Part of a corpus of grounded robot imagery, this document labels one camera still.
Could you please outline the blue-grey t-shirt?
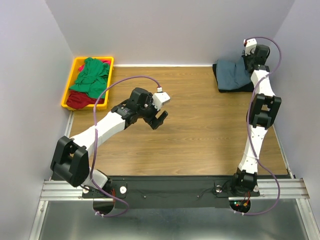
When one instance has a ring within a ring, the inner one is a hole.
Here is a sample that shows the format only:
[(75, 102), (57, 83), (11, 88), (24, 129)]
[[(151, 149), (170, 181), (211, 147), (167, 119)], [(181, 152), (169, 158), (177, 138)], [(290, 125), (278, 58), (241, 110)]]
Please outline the blue-grey t-shirt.
[(216, 64), (218, 89), (234, 90), (252, 82), (242, 57), (237, 62), (219, 59)]

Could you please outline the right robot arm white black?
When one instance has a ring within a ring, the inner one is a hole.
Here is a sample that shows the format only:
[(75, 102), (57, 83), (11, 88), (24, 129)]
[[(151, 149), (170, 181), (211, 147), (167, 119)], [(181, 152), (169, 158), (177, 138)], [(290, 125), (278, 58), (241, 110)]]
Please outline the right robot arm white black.
[(264, 138), (275, 122), (282, 99), (274, 93), (266, 65), (270, 48), (257, 44), (255, 39), (244, 42), (242, 58), (250, 74), (253, 92), (246, 115), (247, 141), (242, 159), (230, 182), (231, 192), (237, 196), (258, 192), (258, 164)]

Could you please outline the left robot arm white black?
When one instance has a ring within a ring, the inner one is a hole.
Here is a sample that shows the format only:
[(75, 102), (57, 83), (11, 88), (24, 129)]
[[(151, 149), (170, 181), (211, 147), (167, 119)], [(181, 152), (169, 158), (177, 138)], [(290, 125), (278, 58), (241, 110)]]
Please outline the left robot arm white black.
[(110, 179), (89, 165), (90, 156), (95, 157), (99, 146), (139, 119), (143, 119), (153, 130), (157, 129), (168, 116), (166, 111), (158, 113), (170, 100), (170, 96), (162, 90), (151, 93), (136, 87), (128, 99), (114, 106), (93, 126), (71, 138), (61, 137), (57, 141), (50, 169), (73, 187), (92, 187), (100, 197), (108, 196), (111, 193)]

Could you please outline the folded black t-shirt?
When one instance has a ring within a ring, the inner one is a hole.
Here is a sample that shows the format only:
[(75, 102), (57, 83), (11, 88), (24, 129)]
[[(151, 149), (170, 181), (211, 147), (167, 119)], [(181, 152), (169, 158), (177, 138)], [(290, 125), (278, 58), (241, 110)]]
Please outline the folded black t-shirt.
[[(217, 80), (217, 64), (213, 64), (212, 65), (212, 71), (214, 74), (214, 77), (216, 78), (216, 83), (218, 84), (218, 80)], [(218, 89), (218, 91), (220, 93), (251, 93), (254, 90), (254, 85), (252, 82), (240, 87), (240, 88), (236, 88), (236, 89), (231, 89), (231, 90), (223, 90), (223, 89)]]

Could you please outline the yellow plastic tray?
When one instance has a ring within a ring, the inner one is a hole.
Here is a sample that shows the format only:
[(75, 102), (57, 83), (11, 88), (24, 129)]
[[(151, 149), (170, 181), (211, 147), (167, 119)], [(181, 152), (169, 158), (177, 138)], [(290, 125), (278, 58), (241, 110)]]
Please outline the yellow plastic tray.
[[(75, 111), (76, 110), (76, 109), (71, 108), (71, 107), (66, 105), (67, 98), (70, 95), (70, 87), (75, 84), (76, 79), (77, 79), (77, 77), (78, 77), (78, 75), (80, 73), (78, 71), (78, 68), (80, 66), (82, 66), (83, 64), (85, 64), (85, 59), (87, 59), (87, 58), (88, 58), (88, 56), (78, 56), (73, 60), (73, 63), (72, 63), (72, 66), (71, 66), (71, 70), (70, 70), (70, 73), (69, 73), (69, 76), (68, 76), (68, 79), (67, 79), (67, 82), (66, 82), (66, 85), (65, 85), (65, 88), (64, 88), (62, 99), (61, 99), (61, 106), (63, 108), (66, 108), (66, 109), (70, 110), (70, 111)], [(113, 70), (114, 70), (114, 61), (115, 61), (114, 57), (113, 56), (92, 56), (92, 58), (93, 59), (99, 59), (99, 60), (109, 60), (109, 61), (111, 61), (111, 64), (109, 65), (110, 69), (109, 69), (109, 72), (108, 72), (108, 75), (107, 75), (107, 82), (106, 82), (106, 85), (105, 85), (105, 88), (108, 88), (111, 85), (111, 78), (112, 78), (112, 73), (113, 73)]]

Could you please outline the green t-shirt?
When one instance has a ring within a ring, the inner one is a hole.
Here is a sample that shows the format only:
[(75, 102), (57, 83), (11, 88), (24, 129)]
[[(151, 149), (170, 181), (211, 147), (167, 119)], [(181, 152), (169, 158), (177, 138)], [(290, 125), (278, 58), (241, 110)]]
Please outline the green t-shirt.
[(69, 89), (97, 99), (107, 88), (110, 68), (107, 62), (92, 57), (86, 58), (83, 69)]

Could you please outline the dark red t-shirt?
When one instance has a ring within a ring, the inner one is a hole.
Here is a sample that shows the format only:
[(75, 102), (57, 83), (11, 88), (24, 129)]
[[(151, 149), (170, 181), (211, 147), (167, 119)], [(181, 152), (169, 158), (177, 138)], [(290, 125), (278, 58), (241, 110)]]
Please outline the dark red t-shirt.
[(66, 100), (66, 105), (72, 109), (80, 110), (88, 105), (94, 105), (96, 101), (96, 98), (89, 97), (84, 92), (70, 90), (70, 94)]

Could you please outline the pink t-shirt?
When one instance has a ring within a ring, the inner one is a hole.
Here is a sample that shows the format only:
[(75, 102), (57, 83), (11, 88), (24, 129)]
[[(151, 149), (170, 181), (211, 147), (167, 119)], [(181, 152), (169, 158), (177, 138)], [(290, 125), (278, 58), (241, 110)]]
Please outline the pink t-shirt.
[[(100, 59), (100, 61), (101, 61), (103, 64), (108, 64), (108, 65), (111, 64), (111, 61), (110, 61), (110, 60)], [(81, 72), (84, 68), (85, 68), (85, 64), (81, 65), (81, 66), (78, 68), (78, 71)]]

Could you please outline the electronics board with leds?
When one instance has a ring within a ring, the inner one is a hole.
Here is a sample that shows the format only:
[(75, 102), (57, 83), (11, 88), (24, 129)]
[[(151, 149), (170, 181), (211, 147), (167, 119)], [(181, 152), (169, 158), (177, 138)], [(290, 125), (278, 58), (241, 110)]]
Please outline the electronics board with leds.
[(251, 201), (250, 200), (242, 200), (242, 201), (230, 200), (229, 205), (236, 212), (247, 213), (251, 208)]

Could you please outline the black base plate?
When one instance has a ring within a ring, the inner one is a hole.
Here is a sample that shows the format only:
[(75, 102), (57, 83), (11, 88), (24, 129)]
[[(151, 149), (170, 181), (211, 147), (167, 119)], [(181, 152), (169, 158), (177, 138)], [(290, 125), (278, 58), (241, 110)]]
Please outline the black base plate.
[(229, 208), (229, 200), (258, 197), (231, 175), (112, 176), (105, 187), (130, 209)]

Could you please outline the aluminium frame rail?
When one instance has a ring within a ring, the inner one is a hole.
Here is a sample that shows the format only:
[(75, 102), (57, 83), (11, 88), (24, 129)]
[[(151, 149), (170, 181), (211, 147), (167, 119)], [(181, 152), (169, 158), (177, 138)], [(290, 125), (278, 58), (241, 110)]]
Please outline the aluminium frame rail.
[[(96, 167), (112, 176), (233, 176), (246, 144), (245, 110), (235, 113), (173, 111), (157, 130), (138, 121), (97, 152)], [(309, 240), (309, 197), (293, 178), (275, 133), (261, 155), (277, 173), (258, 170), (259, 196), (246, 215), (230, 207), (135, 208), (83, 193), (53, 175), (40, 195), (33, 240)]]

